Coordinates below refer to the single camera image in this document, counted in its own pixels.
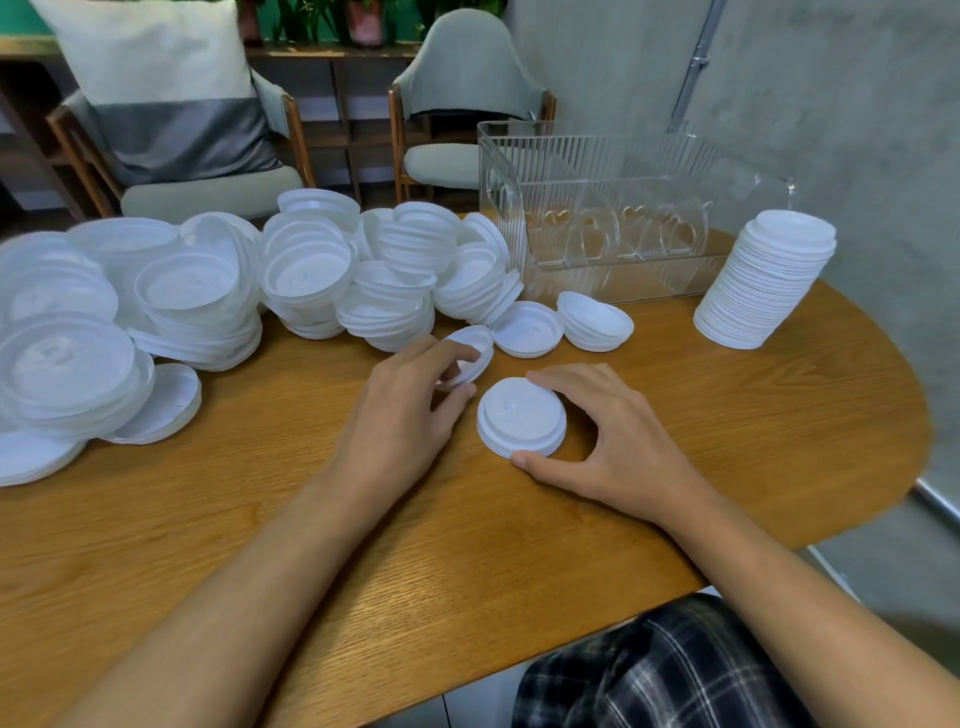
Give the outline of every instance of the forearm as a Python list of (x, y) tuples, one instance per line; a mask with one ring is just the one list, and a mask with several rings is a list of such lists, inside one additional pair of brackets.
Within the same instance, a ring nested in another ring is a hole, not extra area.
[(311, 481), (118, 663), (61, 728), (251, 725), (330, 582), (372, 527)]
[(707, 487), (664, 528), (820, 725), (955, 725), (960, 683)]

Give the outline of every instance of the white and gray pillow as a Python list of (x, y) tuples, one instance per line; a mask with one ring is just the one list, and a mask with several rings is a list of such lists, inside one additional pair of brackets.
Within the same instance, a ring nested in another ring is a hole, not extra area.
[(80, 122), (125, 186), (280, 166), (235, 0), (31, 2), (88, 102)]

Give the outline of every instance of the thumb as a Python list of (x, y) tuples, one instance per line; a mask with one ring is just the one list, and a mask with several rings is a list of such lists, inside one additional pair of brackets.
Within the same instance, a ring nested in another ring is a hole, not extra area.
[(433, 412), (434, 431), (444, 442), (450, 439), (453, 432), (453, 426), (464, 413), (464, 408), (470, 398), (477, 393), (477, 387), (473, 383), (461, 384), (446, 396), (440, 406)]
[(541, 483), (555, 485), (579, 496), (582, 496), (589, 486), (586, 463), (551, 460), (529, 450), (517, 450), (511, 456), (510, 462)]

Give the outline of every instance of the chair seat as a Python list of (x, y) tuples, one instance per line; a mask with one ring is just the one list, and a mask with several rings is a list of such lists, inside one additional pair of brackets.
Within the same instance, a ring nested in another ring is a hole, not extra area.
[(476, 144), (422, 144), (403, 158), (407, 174), (420, 184), (480, 189), (480, 148)]
[(278, 212), (277, 196), (302, 187), (300, 173), (281, 166), (214, 180), (139, 184), (124, 193), (120, 209), (128, 217), (152, 217), (174, 225), (214, 211), (253, 219)]

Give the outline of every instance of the plaid fabric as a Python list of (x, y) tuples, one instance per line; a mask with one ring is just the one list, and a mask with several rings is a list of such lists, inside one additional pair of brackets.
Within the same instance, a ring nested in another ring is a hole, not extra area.
[(536, 660), (514, 728), (812, 726), (722, 599), (692, 595)]

